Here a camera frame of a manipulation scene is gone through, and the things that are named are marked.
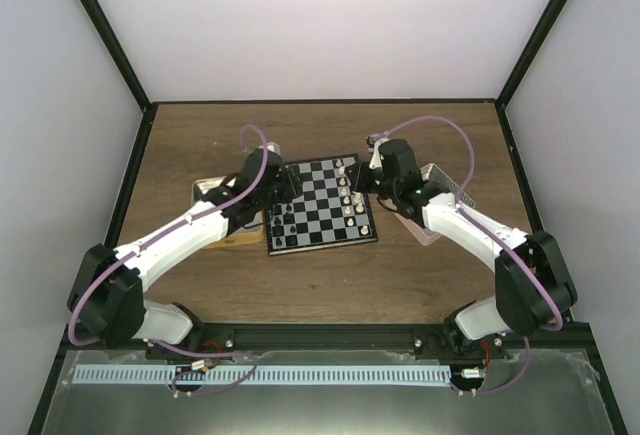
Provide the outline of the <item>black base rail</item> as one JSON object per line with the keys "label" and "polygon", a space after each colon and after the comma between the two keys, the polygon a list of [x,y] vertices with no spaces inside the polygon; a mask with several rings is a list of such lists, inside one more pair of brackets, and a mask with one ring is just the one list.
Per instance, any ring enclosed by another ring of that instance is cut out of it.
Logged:
{"label": "black base rail", "polygon": [[[61,349],[124,350],[143,349],[151,358],[179,359],[186,355],[170,354],[166,348],[148,348],[157,336],[120,340],[115,344],[94,342],[74,345],[63,334]],[[587,323],[569,322],[559,332],[538,330],[528,336],[532,349],[595,350],[595,339]],[[453,335],[453,325],[443,324],[260,324],[260,323],[200,323],[186,339],[175,343],[179,349],[210,353],[219,347],[222,352],[244,351],[262,354],[271,351],[358,351],[382,350],[412,353],[419,359],[442,361],[474,360],[484,355],[498,358],[508,349],[523,349],[521,336],[490,334],[480,341],[462,341]]]}

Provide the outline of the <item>pink embossed metal tin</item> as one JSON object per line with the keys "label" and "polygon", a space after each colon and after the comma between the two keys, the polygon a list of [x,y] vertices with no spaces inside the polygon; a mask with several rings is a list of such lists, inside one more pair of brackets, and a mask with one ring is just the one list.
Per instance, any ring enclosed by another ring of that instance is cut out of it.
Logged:
{"label": "pink embossed metal tin", "polygon": [[[435,163],[424,165],[420,171],[423,181],[435,182],[451,193],[457,192],[459,185]],[[441,237],[440,234],[423,229],[398,213],[395,214],[395,217],[422,246],[429,246]]]}

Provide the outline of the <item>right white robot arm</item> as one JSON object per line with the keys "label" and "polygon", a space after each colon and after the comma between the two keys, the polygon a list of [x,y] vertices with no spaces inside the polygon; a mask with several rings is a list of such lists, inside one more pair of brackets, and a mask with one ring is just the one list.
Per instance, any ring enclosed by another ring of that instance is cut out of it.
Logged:
{"label": "right white robot arm", "polygon": [[468,357],[492,334],[528,337],[538,329],[562,329],[577,292],[552,235],[528,234],[480,213],[436,164],[419,166],[403,139],[382,138],[371,143],[370,153],[370,161],[340,170],[355,191],[390,202],[415,234],[453,241],[494,275],[494,296],[447,319],[444,344],[451,355]]}

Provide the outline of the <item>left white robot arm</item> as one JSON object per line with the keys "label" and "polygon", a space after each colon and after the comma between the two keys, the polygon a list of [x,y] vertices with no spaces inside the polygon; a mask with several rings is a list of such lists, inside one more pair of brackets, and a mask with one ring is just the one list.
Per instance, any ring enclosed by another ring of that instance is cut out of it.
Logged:
{"label": "left white robot arm", "polygon": [[251,224],[275,203],[301,193],[278,144],[251,152],[231,182],[209,189],[184,214],[134,242],[91,247],[84,255],[67,306],[68,338],[76,346],[101,342],[117,348],[139,339],[169,344],[181,358],[196,357],[204,334],[196,317],[179,304],[146,299],[166,272],[197,251]]}

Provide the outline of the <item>light blue slotted strip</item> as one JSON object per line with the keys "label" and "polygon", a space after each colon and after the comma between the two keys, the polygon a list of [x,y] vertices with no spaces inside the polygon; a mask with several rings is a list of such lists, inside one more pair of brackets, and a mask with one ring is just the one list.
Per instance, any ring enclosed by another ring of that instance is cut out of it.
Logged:
{"label": "light blue slotted strip", "polygon": [[219,365],[207,373],[184,374],[176,366],[87,364],[75,368],[75,385],[224,386],[238,380],[256,386],[426,386],[448,387],[448,366],[249,366]]}

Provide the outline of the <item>metal sheet cover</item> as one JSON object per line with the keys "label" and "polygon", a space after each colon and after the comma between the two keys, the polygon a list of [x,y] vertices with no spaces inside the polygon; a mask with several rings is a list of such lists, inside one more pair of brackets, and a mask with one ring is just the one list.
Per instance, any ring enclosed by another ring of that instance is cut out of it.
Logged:
{"label": "metal sheet cover", "polygon": [[[612,425],[585,356],[515,351],[490,368],[485,389],[448,387],[75,385],[79,365],[161,365],[139,354],[68,355],[42,426],[45,434],[609,434]],[[387,366],[414,363],[369,353],[272,353],[258,366]]]}

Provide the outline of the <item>black and silver chessboard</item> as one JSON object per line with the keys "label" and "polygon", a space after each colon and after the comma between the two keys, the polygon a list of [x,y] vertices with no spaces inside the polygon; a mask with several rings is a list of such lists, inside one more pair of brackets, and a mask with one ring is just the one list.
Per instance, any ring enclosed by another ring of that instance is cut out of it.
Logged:
{"label": "black and silver chessboard", "polygon": [[[354,203],[355,192],[346,176],[340,176],[336,159],[343,160],[343,166],[359,162],[355,153],[289,162],[299,174],[302,195],[291,203],[275,204],[265,213],[267,251],[270,256],[314,251],[345,245],[372,243],[378,240],[377,229],[369,198],[362,194],[362,203]],[[339,179],[347,179],[346,186],[339,185]],[[340,194],[342,187],[349,188],[349,194]],[[351,214],[345,216],[344,207],[351,207]],[[360,229],[368,225],[370,233],[362,236]],[[297,245],[288,247],[286,238],[297,237]],[[274,239],[282,238],[283,246],[276,248]]]}

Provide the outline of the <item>gold metal tin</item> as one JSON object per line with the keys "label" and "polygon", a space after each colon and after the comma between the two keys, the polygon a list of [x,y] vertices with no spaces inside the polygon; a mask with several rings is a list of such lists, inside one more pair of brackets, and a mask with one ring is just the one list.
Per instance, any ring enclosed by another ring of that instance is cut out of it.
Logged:
{"label": "gold metal tin", "polygon": [[[204,178],[194,181],[192,184],[191,204],[195,204],[197,201],[201,200],[208,191],[218,187],[223,180],[224,176]],[[259,212],[250,223],[243,225],[223,240],[207,245],[206,249],[221,249],[224,247],[260,243],[265,238],[264,223],[265,215],[263,212]]]}

